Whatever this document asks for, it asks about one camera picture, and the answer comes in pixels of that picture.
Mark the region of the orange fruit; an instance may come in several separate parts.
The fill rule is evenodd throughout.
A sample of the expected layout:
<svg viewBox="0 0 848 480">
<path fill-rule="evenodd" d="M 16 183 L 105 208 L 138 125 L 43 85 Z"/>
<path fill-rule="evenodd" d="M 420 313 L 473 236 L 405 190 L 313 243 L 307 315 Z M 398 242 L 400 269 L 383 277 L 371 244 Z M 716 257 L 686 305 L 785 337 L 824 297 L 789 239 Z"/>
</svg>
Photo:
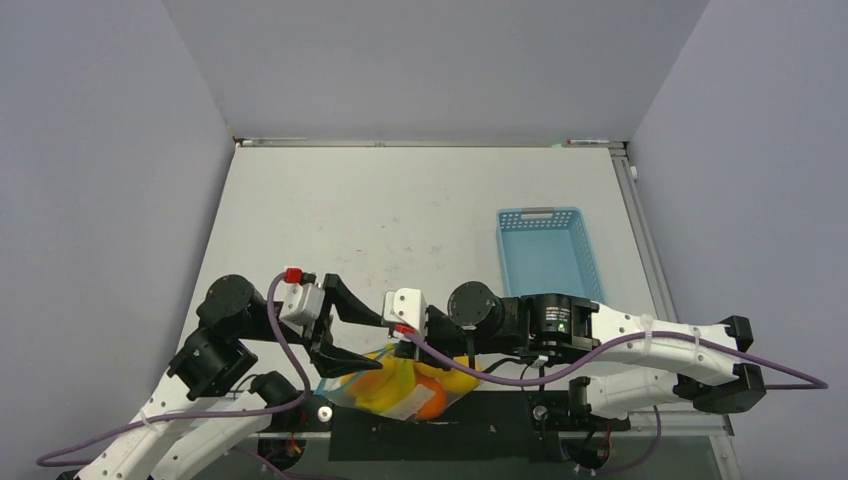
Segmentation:
<svg viewBox="0 0 848 480">
<path fill-rule="evenodd" d="M 418 409 L 415 418 L 419 421 L 437 418 L 445 411 L 448 404 L 444 388 L 436 379 L 430 377 L 419 377 L 417 384 L 427 388 L 432 396 Z"/>
</svg>

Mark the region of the yellow banana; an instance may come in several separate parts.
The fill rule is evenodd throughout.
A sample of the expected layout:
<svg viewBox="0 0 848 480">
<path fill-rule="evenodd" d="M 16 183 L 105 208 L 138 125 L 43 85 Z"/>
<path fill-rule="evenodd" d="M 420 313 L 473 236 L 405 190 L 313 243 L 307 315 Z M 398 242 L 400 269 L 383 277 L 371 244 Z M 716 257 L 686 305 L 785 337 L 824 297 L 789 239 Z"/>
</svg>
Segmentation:
<svg viewBox="0 0 848 480">
<path fill-rule="evenodd" d="M 381 415 L 414 390 L 416 377 L 413 363 L 404 359 L 397 361 L 398 370 L 389 384 L 370 397 L 358 398 L 355 401 L 356 408 Z"/>
<path fill-rule="evenodd" d="M 367 398 L 387 386 L 398 370 L 398 361 L 393 356 L 384 356 L 380 363 L 381 369 L 343 376 L 341 386 L 344 391 L 354 398 Z"/>
</svg>

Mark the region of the clear zip top bag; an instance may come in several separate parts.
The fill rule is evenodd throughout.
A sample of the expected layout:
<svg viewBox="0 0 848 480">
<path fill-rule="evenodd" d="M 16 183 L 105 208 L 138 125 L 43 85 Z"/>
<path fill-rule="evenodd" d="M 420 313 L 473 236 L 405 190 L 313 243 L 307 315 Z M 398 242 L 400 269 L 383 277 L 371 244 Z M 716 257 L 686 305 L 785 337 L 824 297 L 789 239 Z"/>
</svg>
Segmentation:
<svg viewBox="0 0 848 480">
<path fill-rule="evenodd" d="M 395 346 L 365 354 L 381 364 L 323 379 L 316 393 L 336 406 L 352 408 L 388 419 L 410 422 L 434 420 L 452 404 L 477 389 L 481 380 L 457 369 L 443 370 L 423 362 L 398 358 Z"/>
</svg>

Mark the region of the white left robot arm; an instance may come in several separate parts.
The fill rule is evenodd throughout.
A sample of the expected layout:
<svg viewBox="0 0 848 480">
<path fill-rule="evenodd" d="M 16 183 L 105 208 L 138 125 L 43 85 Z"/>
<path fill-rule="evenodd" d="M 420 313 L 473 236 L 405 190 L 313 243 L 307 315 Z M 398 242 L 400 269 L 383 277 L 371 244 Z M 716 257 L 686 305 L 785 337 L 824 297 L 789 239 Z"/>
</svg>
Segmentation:
<svg viewBox="0 0 848 480">
<path fill-rule="evenodd" d="M 313 395 L 303 363 L 305 348 L 323 377 L 379 368 L 375 360 L 334 345 L 331 314 L 343 322 L 381 327 L 384 318 L 359 300 L 341 278 L 289 268 L 266 294 L 241 275 L 225 275 L 209 287 L 197 309 L 198 326 L 169 361 L 132 420 L 76 444 L 40 455 L 40 467 L 77 467 L 76 479 L 174 479 L 198 469 L 269 426 L 289 428 Z M 247 378 L 258 357 L 246 341 L 275 341 L 291 362 L 301 387 L 280 372 L 255 375 L 227 409 L 217 403 Z"/>
</svg>

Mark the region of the yellow lemon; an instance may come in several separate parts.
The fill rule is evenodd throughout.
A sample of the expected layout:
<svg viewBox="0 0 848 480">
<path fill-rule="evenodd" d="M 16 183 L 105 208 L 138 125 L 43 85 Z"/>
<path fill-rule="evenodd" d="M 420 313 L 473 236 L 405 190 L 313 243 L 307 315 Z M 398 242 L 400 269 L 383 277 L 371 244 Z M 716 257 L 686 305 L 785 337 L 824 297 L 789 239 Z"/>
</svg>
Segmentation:
<svg viewBox="0 0 848 480">
<path fill-rule="evenodd" d="M 482 381 L 462 370 L 452 368 L 438 380 L 449 397 L 461 397 L 475 390 Z"/>
</svg>

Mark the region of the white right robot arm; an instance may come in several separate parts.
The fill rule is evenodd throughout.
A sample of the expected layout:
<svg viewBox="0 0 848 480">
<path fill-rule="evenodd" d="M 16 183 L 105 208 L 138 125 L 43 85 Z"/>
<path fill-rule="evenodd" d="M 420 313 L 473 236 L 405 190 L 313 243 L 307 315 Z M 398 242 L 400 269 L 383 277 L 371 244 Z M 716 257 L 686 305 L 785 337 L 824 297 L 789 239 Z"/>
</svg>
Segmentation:
<svg viewBox="0 0 848 480">
<path fill-rule="evenodd" d="M 579 365 L 564 403 L 579 428 L 684 402 L 711 414 L 742 413 L 766 394 L 761 368 L 741 357 L 753 333 L 739 316 L 692 326 L 561 293 L 498 297 L 469 281 L 453 291 L 445 311 L 427 307 L 423 339 L 452 358 L 503 354 L 546 368 Z"/>
</svg>

